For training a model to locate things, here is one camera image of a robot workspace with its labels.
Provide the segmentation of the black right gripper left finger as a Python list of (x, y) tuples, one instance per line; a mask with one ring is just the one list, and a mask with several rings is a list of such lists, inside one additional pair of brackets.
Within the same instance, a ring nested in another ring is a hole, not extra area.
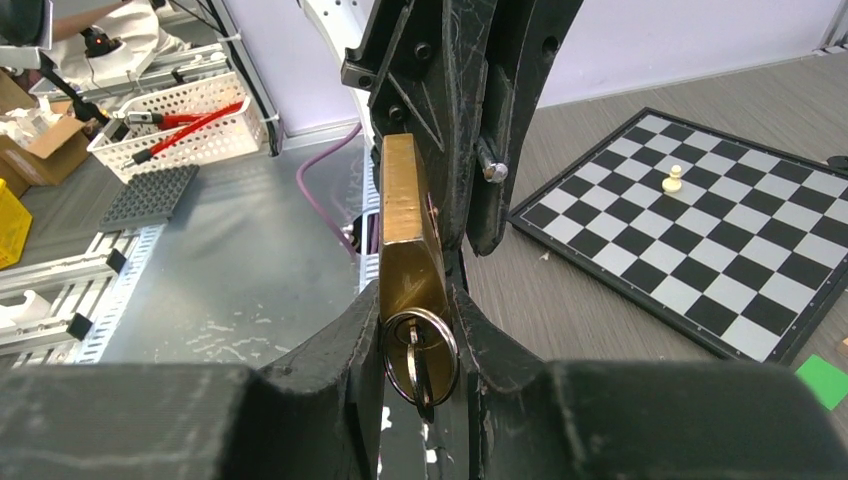
[(5, 479), (373, 479), (378, 288), (268, 365), (43, 366), (1, 377)]

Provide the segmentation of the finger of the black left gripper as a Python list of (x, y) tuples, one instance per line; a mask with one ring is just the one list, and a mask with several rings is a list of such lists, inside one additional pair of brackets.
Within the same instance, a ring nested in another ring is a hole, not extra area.
[(467, 225), (496, 7), (494, 1), (376, 1), (359, 46), (343, 57), (342, 82), (367, 92), (376, 139), (413, 135), (444, 249), (461, 243)]
[(466, 223), (478, 256), (491, 254), (503, 239), (524, 140), (581, 5), (578, 0), (497, 3)]

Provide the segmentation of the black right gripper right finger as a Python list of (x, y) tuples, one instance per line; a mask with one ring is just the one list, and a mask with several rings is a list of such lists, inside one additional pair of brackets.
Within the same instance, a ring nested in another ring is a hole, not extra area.
[(847, 451), (810, 390), (746, 361), (545, 361), (448, 277), (460, 375), (451, 479), (843, 479)]

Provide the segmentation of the brass padlock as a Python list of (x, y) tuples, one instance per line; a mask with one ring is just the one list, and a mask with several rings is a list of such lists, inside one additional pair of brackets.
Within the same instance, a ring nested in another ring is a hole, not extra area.
[(413, 135), (389, 134), (379, 167), (379, 346), (395, 392), (431, 423), (476, 425), (484, 417), (471, 329), (497, 324), (472, 300), (461, 254), (444, 253), (428, 176)]

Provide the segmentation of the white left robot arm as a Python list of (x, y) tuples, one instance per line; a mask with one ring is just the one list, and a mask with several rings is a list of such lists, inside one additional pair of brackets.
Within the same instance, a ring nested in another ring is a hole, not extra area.
[(577, 1), (305, 1), (368, 138), (409, 133), (443, 246), (501, 242), (527, 131)]

